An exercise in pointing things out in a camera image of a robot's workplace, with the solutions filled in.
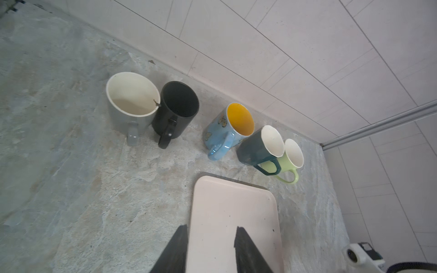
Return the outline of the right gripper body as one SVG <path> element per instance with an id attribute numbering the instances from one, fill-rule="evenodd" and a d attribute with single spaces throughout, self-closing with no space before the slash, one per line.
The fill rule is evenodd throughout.
<path id="1" fill-rule="evenodd" d="M 354 273 L 383 273 L 383 257 L 368 242 L 350 243 L 342 254 Z"/>

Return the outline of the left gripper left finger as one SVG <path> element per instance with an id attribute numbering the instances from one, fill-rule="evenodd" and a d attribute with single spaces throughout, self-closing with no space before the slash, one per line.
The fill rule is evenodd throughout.
<path id="1" fill-rule="evenodd" d="M 188 249 L 188 227 L 177 228 L 150 273 L 185 273 Z"/>

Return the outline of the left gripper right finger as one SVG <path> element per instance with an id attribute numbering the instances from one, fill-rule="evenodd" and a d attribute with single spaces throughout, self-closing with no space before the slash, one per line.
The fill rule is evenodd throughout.
<path id="1" fill-rule="evenodd" d="M 237 227 L 234 249 L 238 273 L 273 272 L 244 227 Z"/>

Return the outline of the light green mug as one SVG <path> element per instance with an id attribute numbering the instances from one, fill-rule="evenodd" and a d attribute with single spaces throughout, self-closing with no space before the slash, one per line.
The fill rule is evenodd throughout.
<path id="1" fill-rule="evenodd" d="M 297 169 L 303 167 L 304 161 L 303 152 L 297 142 L 292 139 L 286 139 L 285 153 L 282 157 L 278 158 L 279 165 L 281 166 L 280 174 L 290 171 L 294 174 L 294 180 L 289 182 L 281 178 L 279 175 L 275 175 L 275 177 L 284 183 L 297 183 L 299 180 Z"/>

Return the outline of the dark green mug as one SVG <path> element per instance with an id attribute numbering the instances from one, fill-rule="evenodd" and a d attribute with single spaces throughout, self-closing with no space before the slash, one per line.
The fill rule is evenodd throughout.
<path id="1" fill-rule="evenodd" d="M 237 149 L 239 161 L 253 166 L 266 176 L 273 176 L 282 170 L 278 159 L 285 153 L 285 144 L 279 131 L 265 125 L 244 140 Z M 273 163 L 273 172 L 268 172 L 259 165 L 264 162 Z"/>

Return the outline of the iridescent blue butterfly mug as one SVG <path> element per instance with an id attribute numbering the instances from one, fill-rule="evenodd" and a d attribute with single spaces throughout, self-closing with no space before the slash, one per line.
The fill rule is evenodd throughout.
<path id="1" fill-rule="evenodd" d="M 220 160 L 234 146 L 254 133 L 254 120 L 243 105 L 229 104 L 205 129 L 203 141 L 208 159 Z"/>

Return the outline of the black mug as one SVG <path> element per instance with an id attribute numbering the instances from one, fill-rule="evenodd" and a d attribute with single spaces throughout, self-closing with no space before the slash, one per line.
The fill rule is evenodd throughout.
<path id="1" fill-rule="evenodd" d="M 179 137 L 197 115 L 200 102 L 187 84 L 166 83 L 160 94 L 160 107 L 152 121 L 152 128 L 160 136 L 158 146 L 166 149 L 172 139 Z"/>

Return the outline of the grey mug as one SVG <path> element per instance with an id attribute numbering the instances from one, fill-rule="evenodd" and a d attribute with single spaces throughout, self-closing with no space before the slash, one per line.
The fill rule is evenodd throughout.
<path id="1" fill-rule="evenodd" d="M 136 146 L 160 107 L 158 88 L 140 74 L 120 72 L 110 77 L 105 91 L 114 128 L 126 135 L 128 146 Z"/>

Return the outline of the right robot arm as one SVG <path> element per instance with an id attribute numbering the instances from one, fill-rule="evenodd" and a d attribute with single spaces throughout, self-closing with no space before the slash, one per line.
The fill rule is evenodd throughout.
<path id="1" fill-rule="evenodd" d="M 428 262 L 401 262 L 383 271 L 385 260 L 368 242 L 350 243 L 342 250 L 342 254 L 359 273 L 398 273 L 405 270 L 437 271 L 437 265 Z"/>

